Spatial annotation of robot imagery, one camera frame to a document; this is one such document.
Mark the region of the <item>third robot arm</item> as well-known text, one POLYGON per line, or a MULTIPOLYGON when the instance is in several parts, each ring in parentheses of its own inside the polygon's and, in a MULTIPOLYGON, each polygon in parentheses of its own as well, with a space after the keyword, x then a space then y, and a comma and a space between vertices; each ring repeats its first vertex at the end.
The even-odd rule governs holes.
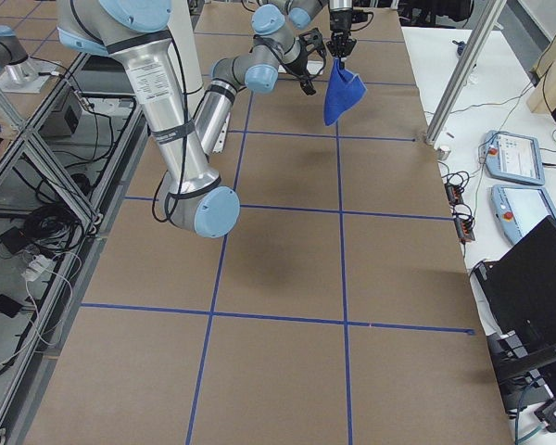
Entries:
POLYGON ((0 89, 5 93, 39 94, 49 75, 23 47, 14 31, 0 25, 0 89))

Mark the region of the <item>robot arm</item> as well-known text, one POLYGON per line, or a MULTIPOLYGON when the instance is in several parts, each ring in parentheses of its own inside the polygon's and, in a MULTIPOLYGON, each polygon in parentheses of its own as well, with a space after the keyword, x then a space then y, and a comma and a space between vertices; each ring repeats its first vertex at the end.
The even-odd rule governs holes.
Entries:
POLYGON ((79 52, 111 57, 124 68, 137 102, 167 165, 157 194, 165 221, 202 237, 228 234, 235 226, 240 200, 222 185, 209 155, 221 135, 235 97, 244 88, 258 94, 273 90, 280 70, 314 94, 308 70, 312 52, 325 54, 318 29, 293 33, 295 13, 268 1, 254 12, 251 50, 219 60, 195 114, 173 69, 175 46, 168 27, 169 1, 59 1, 60 42, 79 52))
POLYGON ((356 40, 351 37, 353 24, 352 0, 329 0, 330 40, 327 48, 334 58, 344 61, 353 51, 356 40))

